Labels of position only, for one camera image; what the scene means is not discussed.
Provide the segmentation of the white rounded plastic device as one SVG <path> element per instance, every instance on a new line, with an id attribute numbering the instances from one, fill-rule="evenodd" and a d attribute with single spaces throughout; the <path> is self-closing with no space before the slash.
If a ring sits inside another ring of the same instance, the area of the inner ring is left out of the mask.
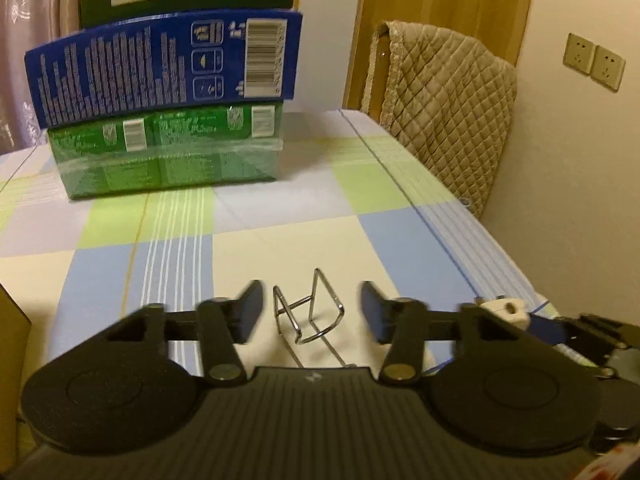
<path id="1" fill-rule="evenodd" d="M 480 300 L 477 305 L 520 330 L 529 328 L 530 317 L 522 298 L 500 297 L 493 300 Z"/>

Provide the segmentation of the metal wire holder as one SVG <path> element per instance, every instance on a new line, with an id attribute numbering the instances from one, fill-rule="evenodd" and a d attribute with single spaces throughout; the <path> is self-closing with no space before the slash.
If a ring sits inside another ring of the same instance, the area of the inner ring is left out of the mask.
<path id="1" fill-rule="evenodd" d="M 317 322 L 317 304 L 320 292 L 325 292 L 329 296 L 330 306 L 335 313 L 334 318 L 325 326 L 320 326 Z M 343 322 L 345 305 L 320 268 L 314 269 L 310 292 L 295 301 L 288 301 L 282 288 L 279 285 L 274 285 L 272 305 L 278 336 L 296 367 L 305 367 L 296 349 L 314 344 L 317 341 L 320 341 L 322 346 L 329 351 L 339 367 L 355 366 L 354 363 L 347 362 L 340 355 L 340 352 L 328 338 L 328 335 Z"/>

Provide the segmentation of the checkered tablecloth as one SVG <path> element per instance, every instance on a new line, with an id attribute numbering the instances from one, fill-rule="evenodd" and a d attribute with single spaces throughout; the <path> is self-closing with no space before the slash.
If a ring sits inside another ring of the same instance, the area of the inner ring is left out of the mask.
<path id="1" fill-rule="evenodd" d="M 410 391 L 375 390 L 384 351 L 358 306 L 371 281 L 436 310 L 476 297 L 546 307 L 500 245 L 391 136 L 357 112 L 288 114 L 277 179 L 69 200 L 50 148 L 1 159 L 1 281 L 32 321 L 34 372 L 149 302 L 171 311 L 249 281 L 288 300 L 322 271 L 326 341 L 286 349 L 271 311 L 240 348 L 255 381 L 219 390 L 181 434 L 130 456 L 24 448 L 15 479 L 533 479 L 546 460 L 512 460 L 445 434 Z M 301 372 L 284 379 L 295 359 Z"/>

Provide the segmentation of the green carton pack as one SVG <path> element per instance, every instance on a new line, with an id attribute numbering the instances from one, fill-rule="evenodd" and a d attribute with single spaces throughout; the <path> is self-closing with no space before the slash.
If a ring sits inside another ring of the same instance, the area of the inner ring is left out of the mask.
<path id="1" fill-rule="evenodd" d="M 282 104 L 154 110 L 48 131 L 70 200 L 277 177 Z"/>

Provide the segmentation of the brown cardboard box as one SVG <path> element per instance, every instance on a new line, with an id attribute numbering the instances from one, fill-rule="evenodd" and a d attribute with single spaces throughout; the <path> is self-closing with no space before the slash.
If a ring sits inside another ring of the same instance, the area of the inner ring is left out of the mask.
<path id="1" fill-rule="evenodd" d="M 32 322 L 0 287 L 0 466 L 16 461 L 17 415 L 28 335 Z"/>

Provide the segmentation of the quilted beige chair cover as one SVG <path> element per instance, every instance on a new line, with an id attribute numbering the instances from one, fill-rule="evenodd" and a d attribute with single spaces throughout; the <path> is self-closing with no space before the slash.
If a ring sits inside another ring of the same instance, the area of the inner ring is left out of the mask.
<path id="1" fill-rule="evenodd" d="M 517 93 L 515 67 L 480 40 L 445 27 L 385 21 L 372 35 L 360 110 L 479 217 Z"/>

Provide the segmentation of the blue carton box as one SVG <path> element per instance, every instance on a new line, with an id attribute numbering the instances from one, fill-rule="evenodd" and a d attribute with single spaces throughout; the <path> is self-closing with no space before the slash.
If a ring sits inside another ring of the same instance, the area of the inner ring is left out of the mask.
<path id="1" fill-rule="evenodd" d="M 293 10 L 213 10 L 75 32 L 25 54 L 38 124 L 293 99 L 302 28 Z"/>

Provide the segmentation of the wall socket right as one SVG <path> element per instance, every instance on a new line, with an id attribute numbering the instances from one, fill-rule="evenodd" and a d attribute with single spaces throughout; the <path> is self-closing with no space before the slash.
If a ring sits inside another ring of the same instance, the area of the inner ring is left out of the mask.
<path id="1" fill-rule="evenodd" d="M 594 51 L 590 77 L 606 88 L 617 92 L 620 90 L 626 60 L 619 54 L 605 47 L 597 46 Z"/>

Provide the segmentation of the wall socket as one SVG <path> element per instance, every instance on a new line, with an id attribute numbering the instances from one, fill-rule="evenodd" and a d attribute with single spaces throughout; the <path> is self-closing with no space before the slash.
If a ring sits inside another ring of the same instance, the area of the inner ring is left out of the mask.
<path id="1" fill-rule="evenodd" d="M 617 92 L 620 90 L 626 60 L 619 54 L 605 47 L 597 46 L 594 51 L 590 77 L 606 88 Z"/>
<path id="2" fill-rule="evenodd" d="M 563 64 L 589 76 L 595 53 L 596 44 L 593 41 L 570 32 L 567 35 Z"/>

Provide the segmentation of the wall socket left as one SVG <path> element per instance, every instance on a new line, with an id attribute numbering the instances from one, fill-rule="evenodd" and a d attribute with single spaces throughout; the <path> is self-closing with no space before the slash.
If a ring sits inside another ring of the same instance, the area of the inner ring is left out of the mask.
<path id="1" fill-rule="evenodd" d="M 589 76 L 595 53 L 596 44 L 593 41 L 570 32 L 567 35 L 563 64 Z"/>

